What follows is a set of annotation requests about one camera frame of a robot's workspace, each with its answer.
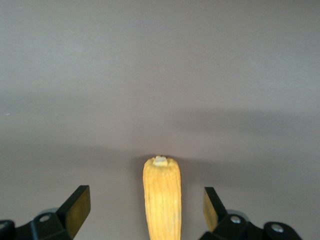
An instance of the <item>black metal bracket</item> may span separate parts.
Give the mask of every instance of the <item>black metal bracket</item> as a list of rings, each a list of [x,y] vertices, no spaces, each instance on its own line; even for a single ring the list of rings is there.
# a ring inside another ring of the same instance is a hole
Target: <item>black metal bracket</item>
[[[199,240],[302,240],[282,222],[267,222],[261,229],[240,215],[228,214],[213,187],[204,188],[203,213],[209,231]]]
[[[90,213],[90,188],[79,186],[56,212],[46,212],[20,227],[0,220],[0,240],[72,240]]]

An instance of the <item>silver bolt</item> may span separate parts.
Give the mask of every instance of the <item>silver bolt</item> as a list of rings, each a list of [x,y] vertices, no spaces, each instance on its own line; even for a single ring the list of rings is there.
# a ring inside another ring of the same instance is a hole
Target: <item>silver bolt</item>
[[[50,219],[50,215],[44,215],[39,219],[39,222],[43,223]]]
[[[241,223],[241,219],[239,217],[237,217],[237,216],[232,216],[230,219],[234,224]]]
[[[283,233],[284,229],[282,228],[282,226],[278,225],[278,224],[272,224],[271,228],[276,231],[277,233]]]
[[[4,229],[7,225],[7,222],[5,221],[4,223],[0,223],[0,230]]]

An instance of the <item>yellow vegetable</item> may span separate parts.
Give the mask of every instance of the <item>yellow vegetable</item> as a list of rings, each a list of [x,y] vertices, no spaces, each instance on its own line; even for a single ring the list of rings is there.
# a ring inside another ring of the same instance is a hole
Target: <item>yellow vegetable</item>
[[[150,240],[181,240],[181,177],[177,162],[165,156],[146,161],[143,187]]]

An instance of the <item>gray surface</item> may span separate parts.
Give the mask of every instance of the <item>gray surface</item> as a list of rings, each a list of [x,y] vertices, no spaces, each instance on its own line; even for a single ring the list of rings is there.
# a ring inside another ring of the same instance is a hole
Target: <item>gray surface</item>
[[[182,240],[203,187],[262,227],[320,236],[320,2],[0,1],[0,218],[81,184],[75,239],[148,239],[142,168],[182,177]]]

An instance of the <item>yellow corn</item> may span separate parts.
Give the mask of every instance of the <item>yellow corn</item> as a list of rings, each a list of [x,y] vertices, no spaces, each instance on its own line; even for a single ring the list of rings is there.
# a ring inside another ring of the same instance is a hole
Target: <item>yellow corn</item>
[[[181,177],[177,162],[164,156],[146,161],[143,188],[150,240],[181,240]]]

